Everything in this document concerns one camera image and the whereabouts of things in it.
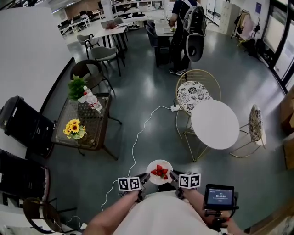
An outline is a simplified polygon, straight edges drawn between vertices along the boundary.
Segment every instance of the small screen device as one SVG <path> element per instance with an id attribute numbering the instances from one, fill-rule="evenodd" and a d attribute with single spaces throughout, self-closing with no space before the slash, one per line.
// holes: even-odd
<path id="1" fill-rule="evenodd" d="M 206 185 L 204 210 L 228 211 L 234 207 L 234 187 Z"/>

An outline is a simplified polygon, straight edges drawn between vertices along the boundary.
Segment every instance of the plate of strawberries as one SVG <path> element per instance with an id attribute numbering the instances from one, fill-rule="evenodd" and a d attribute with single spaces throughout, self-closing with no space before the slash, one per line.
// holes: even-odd
<path id="1" fill-rule="evenodd" d="M 170 171 L 173 170 L 171 164 L 165 160 L 155 160 L 150 163 L 146 169 L 146 173 L 150 173 L 150 181 L 156 185 L 170 183 Z"/>

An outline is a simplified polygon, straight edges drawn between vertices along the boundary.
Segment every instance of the sunflower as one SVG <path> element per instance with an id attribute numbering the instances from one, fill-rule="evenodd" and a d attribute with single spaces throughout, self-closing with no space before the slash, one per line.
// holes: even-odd
<path id="1" fill-rule="evenodd" d="M 66 125 L 66 128 L 63 130 L 63 133 L 66 135 L 69 135 L 71 131 L 72 131 L 72 126 Z"/>
<path id="2" fill-rule="evenodd" d="M 80 124 L 80 121 L 78 119 L 73 119 L 73 120 L 70 120 L 69 123 L 71 125 L 79 125 Z"/>
<path id="3" fill-rule="evenodd" d="M 72 125 L 71 129 L 72 129 L 73 133 L 78 133 L 79 132 L 79 124 Z"/>

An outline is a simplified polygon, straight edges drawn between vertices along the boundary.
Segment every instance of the round white table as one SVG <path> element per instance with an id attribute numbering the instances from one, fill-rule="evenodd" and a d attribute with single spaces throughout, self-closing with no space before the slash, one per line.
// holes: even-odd
<path id="1" fill-rule="evenodd" d="M 239 121 L 235 113 L 220 101 L 198 103 L 192 111 L 191 122 L 196 136 L 213 149 L 227 149 L 239 136 Z"/>

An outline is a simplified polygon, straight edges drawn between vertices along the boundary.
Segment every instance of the gray floor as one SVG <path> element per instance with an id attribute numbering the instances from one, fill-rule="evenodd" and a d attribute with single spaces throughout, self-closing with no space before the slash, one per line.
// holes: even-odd
<path id="1" fill-rule="evenodd" d="M 175 97 L 178 77 L 168 72 L 169 65 L 156 68 L 154 50 L 144 29 L 129 32 L 128 37 L 129 49 L 125 54 L 126 67 L 122 68 L 122 77 L 118 76 L 116 62 L 112 62 L 113 70 L 110 69 L 110 81 L 116 93 L 110 114 L 121 120 L 123 125 L 109 121 L 106 145 L 119 156 L 119 160 L 114 161 L 103 150 L 85 151 L 86 156 L 82 157 L 77 149 L 59 145 L 55 145 L 47 160 L 32 156 L 49 167 L 50 198 L 58 198 L 58 208 L 77 206 L 76 215 L 86 223 L 101 211 L 100 206 L 112 181 L 127 175 L 133 164 L 132 146 L 136 135 L 151 111 L 158 106 L 169 107 Z M 76 61 L 86 58 L 85 49 L 78 43 L 68 47 Z M 211 150 L 194 163 L 187 145 L 176 132 L 176 113 L 161 108 L 153 114 L 146 130 L 139 136 L 134 150 L 137 164 L 131 175 L 143 173 L 155 159 L 164 159 L 174 169 L 201 173 L 202 186 L 199 191 L 202 193 L 207 183 L 233 185 L 239 192 L 240 206 L 234 218 L 245 229 L 278 209 L 294 193 L 294 171 L 285 168 L 282 148 L 284 135 L 279 124 L 278 104 L 284 94 L 261 62 L 244 53 L 234 39 L 219 33 L 207 32 L 203 58 L 192 64 L 191 68 L 203 69 L 215 76 L 222 91 L 222 101 L 236 113 L 240 125 L 247 123 L 253 104 L 261 108 L 267 135 L 266 149 L 260 148 L 245 159 L 230 156 L 230 149 Z M 58 119 L 67 97 L 68 81 L 67 71 L 44 112 L 51 120 Z M 180 130 L 184 129 L 186 121 L 186 115 L 180 112 Z M 155 190 L 156 187 L 149 182 L 147 191 Z M 105 208 L 117 199 L 119 196 L 115 186 L 108 195 Z M 64 221 L 73 215 L 75 212 L 65 213 Z M 73 227 L 77 225 L 76 222 L 69 224 Z"/>

